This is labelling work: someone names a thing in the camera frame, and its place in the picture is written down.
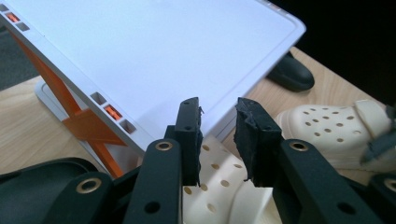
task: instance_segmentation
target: wooden surface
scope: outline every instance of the wooden surface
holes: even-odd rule
[[[271,116],[297,105],[352,105],[357,100],[372,99],[298,49],[291,52],[311,70],[316,84],[310,91],[296,93],[263,79],[248,98],[260,102]],[[64,157],[80,157],[99,167],[78,140],[36,98],[34,88],[39,79],[36,77],[0,92],[0,174]],[[233,132],[223,144],[237,154]],[[366,183],[371,175],[356,171],[342,171],[342,174],[361,183]]]

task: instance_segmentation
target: orange stand leg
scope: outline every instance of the orange stand leg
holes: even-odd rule
[[[78,139],[87,141],[93,151],[102,161],[110,174],[117,178],[123,175],[114,158],[108,152],[105,144],[125,146],[120,138],[105,125],[90,109],[81,110],[76,100],[62,80],[41,61],[30,49],[28,49],[15,35],[13,36],[24,53],[28,56],[40,75],[43,77],[55,97],[69,116],[62,123]]]

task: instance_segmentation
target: gray floor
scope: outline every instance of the gray floor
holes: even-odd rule
[[[0,91],[36,76],[33,65],[0,24]]]

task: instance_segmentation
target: dark background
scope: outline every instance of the dark background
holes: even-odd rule
[[[271,2],[305,24],[298,49],[382,103],[396,103],[395,1]]]

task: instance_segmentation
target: crocs shoe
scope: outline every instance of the crocs shoe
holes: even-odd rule
[[[281,112],[275,121],[285,139],[311,143],[336,169],[396,170],[395,147],[377,160],[360,163],[368,143],[390,130],[391,120],[374,101],[357,101],[348,107],[300,105]]]

